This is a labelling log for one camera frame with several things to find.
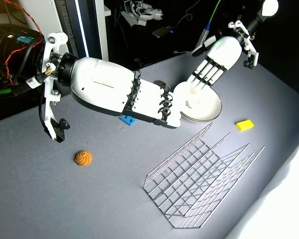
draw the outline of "screw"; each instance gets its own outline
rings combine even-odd
[[[52,43],[52,44],[54,44],[55,43],[55,38],[54,37],[50,37],[49,38],[49,42]]]
[[[52,95],[57,96],[58,94],[59,94],[59,92],[57,90],[52,91]]]

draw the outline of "white mechanical device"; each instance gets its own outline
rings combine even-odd
[[[266,10],[266,6],[274,7],[274,10]],[[195,88],[211,87],[237,62],[242,52],[241,45],[248,51],[248,60],[244,65],[250,68],[256,66],[258,52],[250,42],[250,35],[265,19],[264,12],[273,15],[277,10],[277,0],[265,0],[261,17],[257,15],[247,27],[241,21],[229,23],[233,35],[224,36],[214,43],[187,82]],[[204,42],[211,45],[214,38]],[[132,72],[111,62],[89,57],[78,59],[70,53],[59,55],[60,45],[66,44],[67,40],[63,32],[49,34],[45,39],[42,61],[42,74],[48,74],[43,77],[39,74],[20,85],[21,91],[25,92],[45,83],[46,105],[42,124],[53,140],[62,142],[64,130],[69,128],[64,119],[57,123],[52,112],[51,103],[55,105],[61,97],[53,90],[54,80],[69,86],[76,101],[95,111],[117,117],[132,116],[169,128],[180,126],[180,105],[172,92],[141,79],[140,72]]]
[[[126,8],[126,3],[130,3],[130,10]],[[149,4],[144,3],[144,1],[133,1],[128,0],[124,2],[125,11],[121,14],[125,20],[132,27],[133,25],[146,26],[148,20],[161,20],[163,12],[160,9],[153,9]]]

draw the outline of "metal wire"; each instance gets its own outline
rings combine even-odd
[[[263,151],[239,159],[247,144],[224,157],[201,139],[211,124],[150,172],[144,190],[175,228],[202,227]]]

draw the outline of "blue block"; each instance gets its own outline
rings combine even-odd
[[[129,126],[132,126],[135,124],[136,119],[134,119],[131,116],[121,116],[120,119],[127,123]]]

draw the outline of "yellow sponge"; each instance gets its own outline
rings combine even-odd
[[[235,123],[235,126],[239,131],[244,131],[253,128],[255,125],[250,119],[248,119],[248,120]]]

